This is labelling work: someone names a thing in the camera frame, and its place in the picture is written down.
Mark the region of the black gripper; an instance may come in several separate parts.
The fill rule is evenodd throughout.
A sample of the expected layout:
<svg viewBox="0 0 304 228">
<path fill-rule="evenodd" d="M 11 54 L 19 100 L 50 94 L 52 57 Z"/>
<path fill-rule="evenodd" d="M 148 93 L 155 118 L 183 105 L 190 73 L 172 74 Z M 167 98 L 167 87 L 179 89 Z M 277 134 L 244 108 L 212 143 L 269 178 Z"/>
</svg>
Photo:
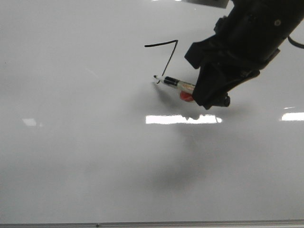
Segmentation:
<svg viewBox="0 0 304 228">
<path fill-rule="evenodd" d="M 235 0 L 214 35 L 192 43 L 185 58 L 199 69 L 192 97 L 206 110 L 228 107 L 228 92 L 257 77 L 304 18 L 302 0 Z"/>
</svg>

